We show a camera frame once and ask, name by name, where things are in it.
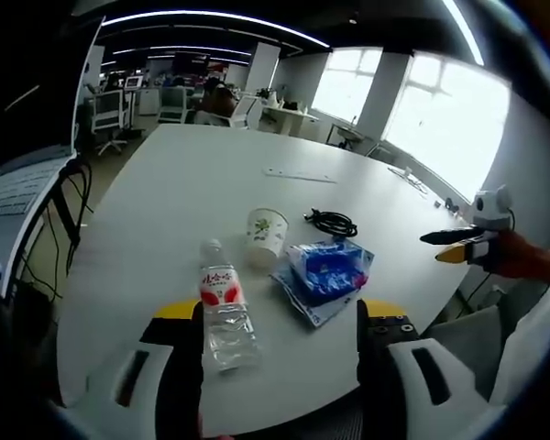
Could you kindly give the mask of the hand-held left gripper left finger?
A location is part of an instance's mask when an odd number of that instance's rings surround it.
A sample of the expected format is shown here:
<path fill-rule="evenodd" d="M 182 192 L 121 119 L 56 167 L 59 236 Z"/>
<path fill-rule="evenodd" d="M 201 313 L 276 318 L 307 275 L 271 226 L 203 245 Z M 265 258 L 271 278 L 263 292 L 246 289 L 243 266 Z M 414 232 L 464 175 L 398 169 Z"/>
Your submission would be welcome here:
<path fill-rule="evenodd" d="M 135 343 L 113 352 L 74 403 L 58 410 L 74 439 L 199 439 L 204 307 L 158 310 Z"/>

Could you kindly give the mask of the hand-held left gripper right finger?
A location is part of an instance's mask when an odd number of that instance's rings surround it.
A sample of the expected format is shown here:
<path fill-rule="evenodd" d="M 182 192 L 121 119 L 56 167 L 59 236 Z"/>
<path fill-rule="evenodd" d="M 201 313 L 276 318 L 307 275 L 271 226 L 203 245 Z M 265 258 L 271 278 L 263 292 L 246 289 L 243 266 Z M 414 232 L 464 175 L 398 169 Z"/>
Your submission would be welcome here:
<path fill-rule="evenodd" d="M 474 373 L 395 304 L 357 301 L 357 353 L 364 439 L 476 438 L 492 419 Z"/>

